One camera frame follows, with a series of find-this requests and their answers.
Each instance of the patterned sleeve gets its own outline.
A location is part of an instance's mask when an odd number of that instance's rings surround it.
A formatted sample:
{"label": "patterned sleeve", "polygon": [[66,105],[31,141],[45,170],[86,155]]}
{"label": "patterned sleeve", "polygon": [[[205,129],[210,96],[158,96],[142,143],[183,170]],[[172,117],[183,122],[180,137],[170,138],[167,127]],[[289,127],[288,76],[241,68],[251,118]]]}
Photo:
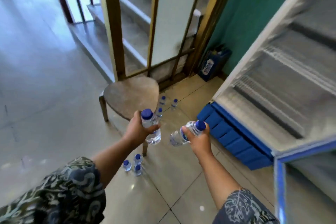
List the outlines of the patterned sleeve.
{"label": "patterned sleeve", "polygon": [[106,197],[92,160],[79,157],[0,208],[0,223],[100,223]]}
{"label": "patterned sleeve", "polygon": [[247,189],[236,190],[225,201],[213,224],[278,224],[273,214]]}

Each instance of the plastic bottle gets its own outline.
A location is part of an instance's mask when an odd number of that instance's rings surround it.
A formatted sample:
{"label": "plastic bottle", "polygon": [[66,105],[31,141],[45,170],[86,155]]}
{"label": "plastic bottle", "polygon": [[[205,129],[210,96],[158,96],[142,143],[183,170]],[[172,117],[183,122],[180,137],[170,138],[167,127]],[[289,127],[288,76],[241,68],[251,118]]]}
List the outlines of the plastic bottle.
{"label": "plastic bottle", "polygon": [[132,163],[129,162],[128,160],[124,160],[123,168],[126,172],[130,171],[132,168]]}
{"label": "plastic bottle", "polygon": [[134,168],[134,175],[135,176],[139,176],[139,175],[141,175],[142,174],[142,168],[141,168],[141,165],[137,165],[137,166],[135,166],[135,168]]}
{"label": "plastic bottle", "polygon": [[[195,136],[199,136],[202,131],[205,129],[206,125],[204,121],[189,121],[185,125]],[[183,133],[182,128],[179,130],[173,132],[170,135],[170,142],[174,146],[180,146],[184,145],[186,143],[189,143],[189,140],[187,139],[186,135]]]}
{"label": "plastic bottle", "polygon": [[[149,128],[152,125],[158,124],[159,120],[150,109],[145,109],[141,112],[141,120],[144,128]],[[158,129],[146,137],[149,144],[158,144],[161,140],[161,131]]]}
{"label": "plastic bottle", "polygon": [[162,96],[159,100],[159,105],[164,106],[166,104],[166,96]]}
{"label": "plastic bottle", "polygon": [[177,98],[175,98],[171,103],[170,110],[174,111],[176,110],[176,107],[177,107]]}
{"label": "plastic bottle", "polygon": [[157,111],[156,111],[156,116],[158,117],[158,118],[161,118],[162,117],[162,114],[163,114],[163,111],[162,111],[162,108],[160,107]]}
{"label": "plastic bottle", "polygon": [[140,165],[142,163],[142,157],[140,154],[136,154],[135,157],[134,157],[134,164],[137,166],[137,165]]}

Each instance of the teal wall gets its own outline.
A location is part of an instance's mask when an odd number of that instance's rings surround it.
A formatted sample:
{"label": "teal wall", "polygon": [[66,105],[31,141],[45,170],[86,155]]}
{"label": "teal wall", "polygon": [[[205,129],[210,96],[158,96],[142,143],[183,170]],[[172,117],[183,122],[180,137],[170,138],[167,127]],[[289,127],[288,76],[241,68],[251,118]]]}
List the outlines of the teal wall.
{"label": "teal wall", "polygon": [[228,0],[207,49],[225,43],[232,56],[223,68],[229,74],[285,0]]}

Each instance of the wooden chair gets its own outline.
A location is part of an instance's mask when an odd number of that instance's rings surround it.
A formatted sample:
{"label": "wooden chair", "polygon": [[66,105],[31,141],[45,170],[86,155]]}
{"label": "wooden chair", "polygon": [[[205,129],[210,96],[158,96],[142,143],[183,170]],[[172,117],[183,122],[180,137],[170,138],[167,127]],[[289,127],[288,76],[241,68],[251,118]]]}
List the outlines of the wooden chair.
{"label": "wooden chair", "polygon": [[[159,85],[149,77],[132,77],[124,81],[112,83],[105,88],[99,97],[104,120],[108,121],[106,103],[117,114],[131,120],[136,110],[146,108],[155,111],[159,100]],[[142,145],[143,156],[147,155],[148,143]]]}

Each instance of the forearm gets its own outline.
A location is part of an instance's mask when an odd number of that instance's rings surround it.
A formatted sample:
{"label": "forearm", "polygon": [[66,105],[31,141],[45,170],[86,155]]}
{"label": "forearm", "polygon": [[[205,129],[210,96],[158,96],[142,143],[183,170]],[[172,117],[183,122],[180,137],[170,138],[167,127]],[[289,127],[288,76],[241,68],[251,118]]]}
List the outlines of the forearm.
{"label": "forearm", "polygon": [[100,182],[104,188],[110,183],[123,161],[136,148],[128,138],[121,140],[98,153],[92,160],[100,172]]}
{"label": "forearm", "polygon": [[222,166],[214,155],[207,155],[199,158],[199,163],[203,168],[211,196],[219,210],[225,203],[228,196],[235,190],[240,190],[241,186]]}

